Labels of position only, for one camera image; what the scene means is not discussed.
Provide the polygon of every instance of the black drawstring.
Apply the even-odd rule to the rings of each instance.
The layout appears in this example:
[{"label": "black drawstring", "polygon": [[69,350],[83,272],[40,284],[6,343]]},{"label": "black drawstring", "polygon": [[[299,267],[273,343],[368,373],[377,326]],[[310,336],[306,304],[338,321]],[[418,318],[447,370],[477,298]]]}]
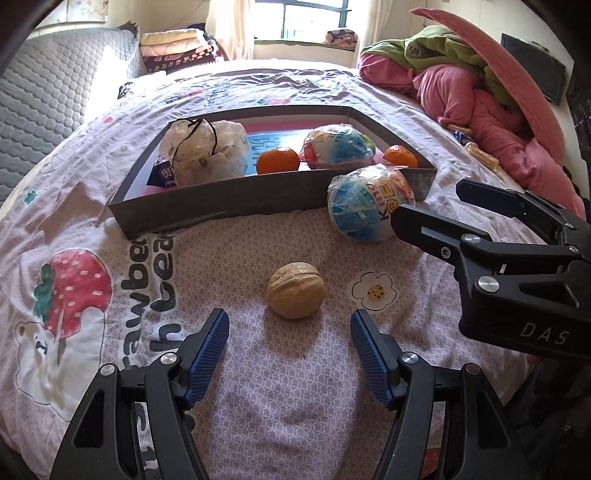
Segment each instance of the black drawstring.
[{"label": "black drawstring", "polygon": [[177,152],[178,152],[178,149],[180,148],[180,146],[183,144],[183,142],[186,142],[189,138],[191,138],[191,136],[197,131],[197,129],[201,126],[201,124],[204,121],[211,127],[211,129],[213,131],[214,143],[213,143],[212,152],[209,154],[209,156],[211,157],[214,154],[214,152],[216,151],[216,148],[217,148],[217,132],[216,132],[216,129],[213,127],[213,125],[208,120],[205,120],[204,118],[199,118],[197,120],[190,120],[188,127],[192,127],[193,125],[195,125],[195,128],[193,128],[193,130],[191,131],[191,133],[188,134],[187,138],[185,138],[184,140],[182,140],[181,143],[179,143],[177,145],[176,150],[174,150],[173,164],[174,164],[174,159],[177,156]]}]

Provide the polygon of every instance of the window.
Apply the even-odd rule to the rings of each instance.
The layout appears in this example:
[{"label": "window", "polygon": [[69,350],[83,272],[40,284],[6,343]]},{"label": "window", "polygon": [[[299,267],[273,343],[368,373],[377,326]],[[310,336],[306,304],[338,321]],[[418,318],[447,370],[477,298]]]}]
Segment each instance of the window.
[{"label": "window", "polygon": [[348,26],[351,4],[359,0],[255,0],[255,37],[259,40],[323,42],[329,30]]}]

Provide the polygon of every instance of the walnut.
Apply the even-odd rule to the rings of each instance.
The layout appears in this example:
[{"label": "walnut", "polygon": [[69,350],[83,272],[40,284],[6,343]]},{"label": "walnut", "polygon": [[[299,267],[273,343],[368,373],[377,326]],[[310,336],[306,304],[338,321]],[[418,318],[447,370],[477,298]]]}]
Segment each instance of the walnut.
[{"label": "walnut", "polygon": [[312,265],[295,262],[284,265],[269,279],[267,302],[287,319],[301,319],[320,308],[326,296],[324,280]]}]

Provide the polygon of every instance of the mandarin orange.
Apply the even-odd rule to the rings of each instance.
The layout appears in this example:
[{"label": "mandarin orange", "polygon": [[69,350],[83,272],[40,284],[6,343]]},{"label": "mandarin orange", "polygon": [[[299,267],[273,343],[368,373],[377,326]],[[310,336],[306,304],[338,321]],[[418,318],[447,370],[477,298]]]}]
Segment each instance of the mandarin orange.
[{"label": "mandarin orange", "polygon": [[393,145],[384,152],[384,160],[392,165],[418,168],[417,157],[402,145]]},{"label": "mandarin orange", "polygon": [[300,168],[300,156],[294,150],[285,147],[263,152],[256,161],[256,172],[259,175],[297,171],[298,168]]}]

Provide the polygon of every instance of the curtain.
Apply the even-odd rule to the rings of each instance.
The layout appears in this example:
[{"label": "curtain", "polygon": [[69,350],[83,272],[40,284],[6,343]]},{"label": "curtain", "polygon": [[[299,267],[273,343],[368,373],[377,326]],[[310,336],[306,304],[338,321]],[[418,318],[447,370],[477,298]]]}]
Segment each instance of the curtain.
[{"label": "curtain", "polygon": [[368,0],[367,10],[363,12],[365,15],[365,22],[361,31],[356,32],[359,41],[355,49],[355,56],[353,57],[353,64],[351,68],[356,68],[357,60],[361,50],[365,47],[376,43],[381,39],[381,34],[388,22],[390,10],[392,9],[393,0]]},{"label": "curtain", "polygon": [[230,60],[251,59],[255,48],[251,11],[254,0],[210,0],[205,29]]}]

